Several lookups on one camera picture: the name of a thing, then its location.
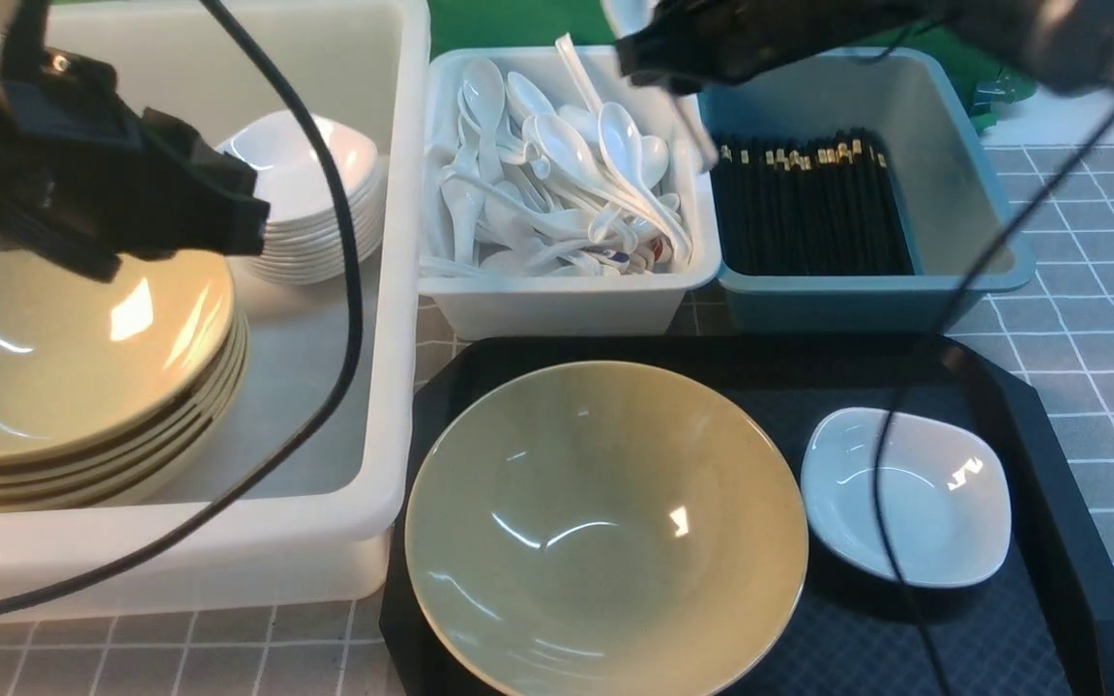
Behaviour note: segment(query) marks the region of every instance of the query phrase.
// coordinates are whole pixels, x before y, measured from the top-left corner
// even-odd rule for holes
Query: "black cable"
[[[897,35],[897,38],[892,40],[892,43],[890,43],[888,48],[885,48],[883,51],[881,51],[879,55],[871,56],[868,58],[850,56],[849,59],[850,61],[858,62],[858,65],[860,66],[874,66],[876,62],[882,61],[883,58],[888,58],[892,53],[897,53],[897,49],[901,48],[901,46],[903,46],[907,40],[915,39],[915,37],[932,32],[934,30],[937,30],[937,28],[945,26],[945,23],[947,22],[948,20],[946,18],[939,18],[939,19],[929,19],[929,21],[921,27],[912,26],[911,23],[910,26],[902,28],[901,33]]]
[[[931,627],[927,624],[926,618],[922,616],[922,609],[920,609],[919,600],[913,595],[913,589],[910,587],[909,582],[906,581],[906,575],[901,572],[901,566],[897,560],[897,550],[892,547],[892,538],[888,532],[888,523],[883,520],[883,503],[881,502],[880,496],[880,470],[883,467],[883,453],[888,449],[888,435],[892,431],[892,422],[897,419],[898,411],[901,406],[906,404],[906,398],[910,395],[913,391],[917,374],[919,374],[919,367],[922,365],[925,357],[928,357],[935,352],[935,345],[940,340],[942,335],[942,330],[945,326],[954,318],[957,308],[960,307],[965,300],[965,295],[968,294],[969,290],[973,287],[974,283],[981,277],[983,273],[986,272],[986,266],[989,266],[995,256],[1008,245],[1008,242],[1016,237],[1016,234],[1024,228],[1025,224],[1029,220],[1035,212],[1038,210],[1038,206],[1046,202],[1046,199],[1052,195],[1053,190],[1058,188],[1064,184],[1065,179],[1068,178],[1069,173],[1073,173],[1077,165],[1086,157],[1089,150],[1094,149],[1097,143],[1102,140],[1103,136],[1106,136],[1106,131],[1114,127],[1114,111],[1111,111],[1108,118],[1104,119],[1100,127],[1096,128],[1095,133],[1085,141],[1078,149],[1061,165],[1059,170],[1052,176],[1043,188],[1038,189],[1038,194],[1034,195],[1034,198],[1029,199],[1029,203],[1022,207],[1022,212],[1017,213],[1016,217],[1013,217],[1013,222],[1004,226],[1004,229],[995,235],[991,243],[978,255],[978,258],[974,261],[974,265],[969,268],[969,272],[965,273],[965,277],[954,291],[954,294],[948,298],[948,302],[942,306],[940,311],[940,317],[937,318],[935,324],[931,326],[925,335],[919,345],[911,353],[911,360],[909,362],[909,370],[901,379],[901,384],[892,392],[891,400],[889,400],[888,414],[883,418],[883,428],[880,429],[879,441],[876,442],[876,458],[874,462],[871,463],[871,503],[874,506],[876,510],[876,526],[878,526],[880,538],[883,539],[883,551],[888,553],[888,562],[890,568],[892,568],[892,574],[897,577],[898,586],[901,587],[901,595],[905,598],[905,602],[909,605],[910,612],[913,616],[915,625],[919,629],[919,635],[922,637],[922,647],[926,649],[927,657],[931,660],[931,668],[936,674],[936,683],[940,685],[940,693],[942,696],[951,696],[951,684],[948,682],[948,673],[942,665],[940,659],[940,651],[937,650],[935,639],[931,637]]]
[[[147,562],[147,560],[157,558],[164,551],[173,549],[177,543],[190,537],[192,533],[208,523],[209,520],[221,514],[223,510],[229,508],[232,503],[243,498],[248,490],[252,490],[253,486],[261,483],[265,477],[277,470],[277,467],[282,465],[282,462],[286,461],[286,458],[290,458],[295,450],[300,449],[304,442],[309,441],[326,423],[329,415],[334,413],[346,395],[350,383],[352,383],[359,366],[359,355],[360,351],[362,351],[363,342],[363,300],[359,287],[359,252],[355,247],[354,220],[350,215],[350,206],[346,203],[346,195],[341,186],[341,177],[338,175],[338,166],[334,163],[333,155],[329,154],[324,138],[321,136],[321,131],[317,130],[317,125],[313,122],[312,114],[306,110],[304,102],[300,99],[295,89],[291,88],[291,85],[286,82],[286,78],[283,78],[273,61],[270,61],[265,52],[261,51],[261,46],[257,46],[252,36],[248,36],[247,31],[238,24],[238,21],[226,10],[221,0],[201,0],[201,3],[208,10],[208,13],[213,14],[217,23],[231,36],[231,39],[234,39],[238,48],[244,53],[247,53],[253,65],[256,66],[256,70],[260,70],[261,75],[265,76],[265,79],[268,80],[274,91],[277,91],[277,96],[282,97],[282,102],[286,105],[292,115],[295,115],[300,128],[304,129],[304,136],[309,138],[309,143],[312,144],[312,148],[315,155],[317,155],[317,160],[321,163],[321,170],[326,176],[329,194],[333,196],[333,209],[338,219],[341,252],[343,253],[343,263],[346,269],[346,312],[349,314],[346,354],[343,363],[341,363],[341,371],[338,373],[338,380],[333,384],[333,389],[329,392],[323,404],[315,411],[315,414],[303,427],[297,429],[286,442],[283,442],[277,450],[274,450],[274,453],[270,454],[261,465],[257,465],[255,470],[252,470],[244,479],[231,487],[229,490],[226,490],[225,493],[222,493],[215,501],[205,506],[197,514],[178,525],[172,531],[168,531],[163,538],[152,541],[147,546],[143,546],[141,549],[123,556],[118,560],[111,560],[111,562],[100,566],[100,568],[90,569],[88,572],[53,582],[53,585],[40,587],[37,590],[28,590],[21,595],[0,599],[0,614],[21,611],[21,609],[36,607],[36,605],[52,602],[55,599],[74,595],[79,590],[87,590],[89,587],[98,585],[98,582],[110,580],[113,577],[137,568],[137,566]]]

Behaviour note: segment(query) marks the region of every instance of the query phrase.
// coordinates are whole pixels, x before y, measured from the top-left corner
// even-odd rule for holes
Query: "teal container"
[[[1008,198],[940,63],[910,49],[874,66],[850,58],[874,52],[832,51],[701,98],[713,134],[805,140],[849,128],[879,133],[917,268],[913,276],[771,277],[723,265],[717,277],[739,331],[931,329],[960,276],[1009,217]],[[1019,290],[1034,273],[1025,238],[1014,238],[954,321],[990,292]]]

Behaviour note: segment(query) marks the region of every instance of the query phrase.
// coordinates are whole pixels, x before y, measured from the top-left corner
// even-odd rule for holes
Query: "serving tray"
[[[886,406],[916,370],[903,410],[978,433],[1000,455],[1013,498],[1004,568],[971,590],[920,602],[957,693],[1114,696],[1114,568],[1055,432],[1028,384],[952,340],[913,369],[913,335],[733,339],[505,339],[473,344],[417,393],[407,486],[447,424],[483,393],[548,365],[629,361],[673,370],[736,402],[790,465],[818,423],[843,406]],[[410,696],[491,696],[442,647],[407,576],[400,518],[381,634]],[[698,646],[693,637],[693,659]],[[895,587],[832,558],[810,538],[808,586],[780,641],[729,696],[938,693]]]

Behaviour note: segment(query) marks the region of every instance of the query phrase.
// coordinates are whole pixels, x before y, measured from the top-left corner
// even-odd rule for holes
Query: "stack of yellow plates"
[[[225,259],[125,259],[88,282],[0,254],[0,512],[138,502],[229,410],[247,323]]]

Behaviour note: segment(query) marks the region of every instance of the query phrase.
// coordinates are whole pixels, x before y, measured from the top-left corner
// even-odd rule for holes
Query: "white plastic bin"
[[[609,46],[579,48],[592,82],[606,101],[618,101],[647,136],[673,144],[673,167],[662,187],[681,197],[693,235],[693,258],[676,273],[623,277],[442,278],[421,277],[420,294],[432,296],[456,334],[466,340],[499,335],[659,334],[690,290],[702,287],[721,268],[721,238],[712,203],[712,180],[700,175],[693,149],[672,107],[656,89],[635,89],[618,72]],[[437,174],[458,146],[455,97],[465,66],[489,58],[526,75],[556,106],[582,105],[554,48],[482,48],[446,53],[429,67],[429,114],[424,130],[424,188],[421,206],[429,234],[451,235]]]
[[[251,499],[176,549],[0,620],[350,599],[384,581],[410,449],[421,232],[412,202],[421,180],[429,9],[423,0],[240,0],[231,11],[315,114],[353,125],[391,155],[384,246],[363,268],[368,333],[352,392]],[[129,105],[177,115],[213,144],[282,107],[192,0],[65,6],[50,19],[48,43],[111,62]],[[293,290],[236,273],[236,285],[252,325],[252,357],[211,449],[141,506],[0,516],[0,597],[157,539],[256,467],[326,395],[345,345],[341,283]]]

